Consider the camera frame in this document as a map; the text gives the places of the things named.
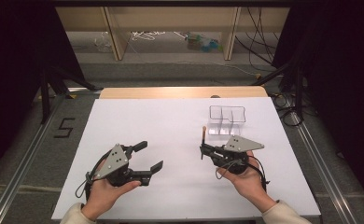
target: clear plastic box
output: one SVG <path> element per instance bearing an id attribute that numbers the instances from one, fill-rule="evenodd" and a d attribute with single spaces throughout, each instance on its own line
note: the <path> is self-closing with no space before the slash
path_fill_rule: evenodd
<path id="1" fill-rule="evenodd" d="M 243 106 L 211 105 L 209 107 L 208 134 L 239 135 L 245 124 Z"/>

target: wooden edge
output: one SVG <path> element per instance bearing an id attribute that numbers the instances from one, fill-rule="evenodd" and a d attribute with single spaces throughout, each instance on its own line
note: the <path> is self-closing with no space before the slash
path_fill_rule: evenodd
<path id="1" fill-rule="evenodd" d="M 100 99 L 268 97 L 261 86 L 105 88 Z"/>

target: white paper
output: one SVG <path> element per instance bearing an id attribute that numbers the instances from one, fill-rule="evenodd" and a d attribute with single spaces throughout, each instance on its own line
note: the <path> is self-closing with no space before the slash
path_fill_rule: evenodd
<path id="1" fill-rule="evenodd" d="M 209 157 L 201 160 L 200 143 L 210 105 L 245 107 L 241 136 L 262 143 L 255 150 L 264 166 L 269 194 L 287 201 L 301 216 L 320 214 L 305 181 L 281 121 L 270 98 L 96 100 L 53 214 L 61 219 L 76 202 L 75 190 L 84 175 L 116 143 L 133 146 L 129 167 L 149 170 L 159 161 L 162 169 L 148 187 L 139 187 L 118 199 L 102 219 L 120 221 L 232 220 L 260 217 L 260 211 L 242 198 L 227 179 L 216 178 Z M 230 137 L 206 135 L 206 143 L 224 145 Z"/>

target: human hand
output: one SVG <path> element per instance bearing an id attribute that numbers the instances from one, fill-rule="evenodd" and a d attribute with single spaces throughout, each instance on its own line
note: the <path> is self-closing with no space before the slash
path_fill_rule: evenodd
<path id="1" fill-rule="evenodd" d="M 104 162 L 105 161 L 99 165 L 98 170 L 101 169 Z M 95 180 L 92 183 L 90 197 L 86 205 L 82 208 L 81 212 L 86 218 L 94 221 L 102 213 L 111 209 L 113 204 L 121 195 L 135 189 L 140 185 L 140 181 L 132 181 L 124 184 L 121 187 L 115 188 L 109 183 L 107 179 Z"/>
<path id="2" fill-rule="evenodd" d="M 249 157 L 254 156 L 252 151 L 247 151 L 246 154 Z M 256 160 L 249 160 L 249 163 L 256 168 L 259 168 L 259 164 Z M 276 201 L 263 189 L 260 175 L 256 170 L 248 167 L 239 175 L 232 174 L 224 168 L 217 168 L 217 172 L 230 180 L 238 193 L 252 202 L 261 213 L 264 213 L 276 204 Z"/>

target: white sleeve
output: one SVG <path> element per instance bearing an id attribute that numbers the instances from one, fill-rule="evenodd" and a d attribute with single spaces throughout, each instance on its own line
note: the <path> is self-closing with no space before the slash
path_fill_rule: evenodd
<path id="1" fill-rule="evenodd" d="M 81 203 L 75 203 L 63 216 L 61 224 L 95 224 L 95 221 L 91 221 L 86 218 L 81 212 Z"/>
<path id="2" fill-rule="evenodd" d="M 287 205 L 283 201 L 278 201 L 278 203 L 264 212 L 263 219 L 266 224 L 306 224 L 310 223 L 303 217 L 300 217 L 299 214 L 295 212 L 289 205 Z"/>

